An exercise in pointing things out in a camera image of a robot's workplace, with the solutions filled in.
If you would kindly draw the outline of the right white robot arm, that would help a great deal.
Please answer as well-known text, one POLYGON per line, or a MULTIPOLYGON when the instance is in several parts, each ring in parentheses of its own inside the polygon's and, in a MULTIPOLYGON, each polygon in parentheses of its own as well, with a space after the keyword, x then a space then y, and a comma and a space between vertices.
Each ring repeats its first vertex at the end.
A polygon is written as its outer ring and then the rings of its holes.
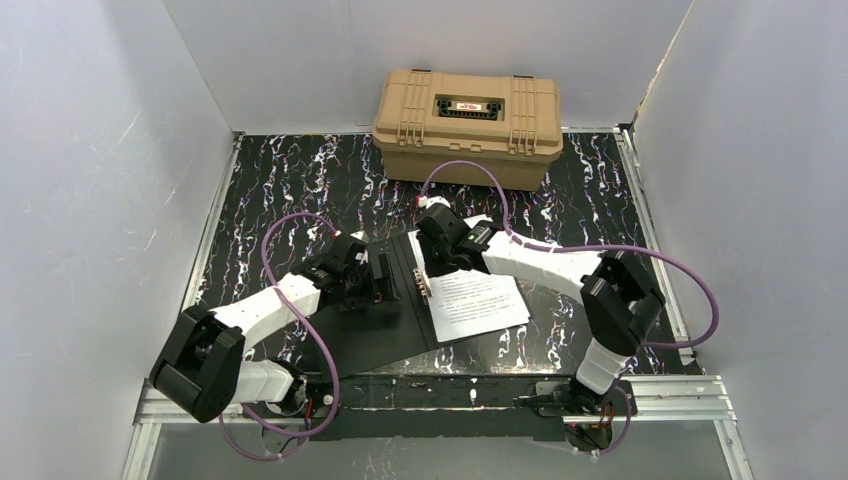
POLYGON ((489 220, 469 224, 441 197, 423 197, 418 206, 416 238, 429 278, 460 270, 508 276, 583 306, 592 339, 571 381, 576 392, 606 395, 665 307, 660 287, 630 252, 536 246, 489 220))

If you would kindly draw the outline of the white A4 file folder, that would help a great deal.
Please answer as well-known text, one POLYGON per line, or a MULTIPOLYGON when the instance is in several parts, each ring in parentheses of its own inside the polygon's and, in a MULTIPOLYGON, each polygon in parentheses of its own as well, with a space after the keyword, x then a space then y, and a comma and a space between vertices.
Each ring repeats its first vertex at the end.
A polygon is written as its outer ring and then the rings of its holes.
POLYGON ((332 369, 345 378, 456 342, 436 340, 408 234, 382 240, 392 251, 391 270, 399 301, 341 312, 326 304, 318 289, 317 309, 307 318, 332 355, 331 360, 319 362, 324 381, 330 379, 332 369))

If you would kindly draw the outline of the tan plastic toolbox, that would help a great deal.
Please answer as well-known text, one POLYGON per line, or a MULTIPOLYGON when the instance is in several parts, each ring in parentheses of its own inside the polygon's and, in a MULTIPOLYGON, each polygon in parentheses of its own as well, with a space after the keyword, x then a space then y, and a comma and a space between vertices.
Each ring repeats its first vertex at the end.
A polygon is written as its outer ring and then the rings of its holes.
POLYGON ((563 150, 560 89, 533 76, 395 70, 372 142, 391 180, 535 192, 563 150))

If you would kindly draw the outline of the printed paper sheet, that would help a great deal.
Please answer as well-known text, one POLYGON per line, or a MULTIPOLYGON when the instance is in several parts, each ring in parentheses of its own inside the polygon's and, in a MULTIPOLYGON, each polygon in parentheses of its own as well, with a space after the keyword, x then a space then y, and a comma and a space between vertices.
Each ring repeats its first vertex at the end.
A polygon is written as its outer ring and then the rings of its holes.
POLYGON ((438 342, 525 325, 532 318, 514 278, 464 270, 432 277, 425 272, 417 233, 410 232, 408 238, 438 342))

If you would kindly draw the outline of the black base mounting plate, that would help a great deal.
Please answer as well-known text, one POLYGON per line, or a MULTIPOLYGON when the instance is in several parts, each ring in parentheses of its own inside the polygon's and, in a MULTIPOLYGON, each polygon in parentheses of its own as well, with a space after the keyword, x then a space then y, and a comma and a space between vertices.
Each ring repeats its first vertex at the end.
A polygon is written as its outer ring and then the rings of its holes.
POLYGON ((594 408, 567 405, 568 386, 562 375, 354 375, 340 383, 334 420, 313 438, 519 437, 604 449, 638 412, 627 381, 594 408))

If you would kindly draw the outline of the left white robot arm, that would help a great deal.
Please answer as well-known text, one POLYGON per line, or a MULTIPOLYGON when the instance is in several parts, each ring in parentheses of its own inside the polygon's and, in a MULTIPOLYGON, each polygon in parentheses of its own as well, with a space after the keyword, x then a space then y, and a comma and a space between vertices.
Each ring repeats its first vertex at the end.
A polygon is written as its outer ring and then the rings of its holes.
POLYGON ((309 403, 307 376, 286 361, 256 361, 252 349, 316 313, 371 313, 398 298, 389 249, 360 234, 339 234, 254 295, 214 309, 184 309, 149 380, 200 423, 241 403, 274 403, 300 413, 309 403))

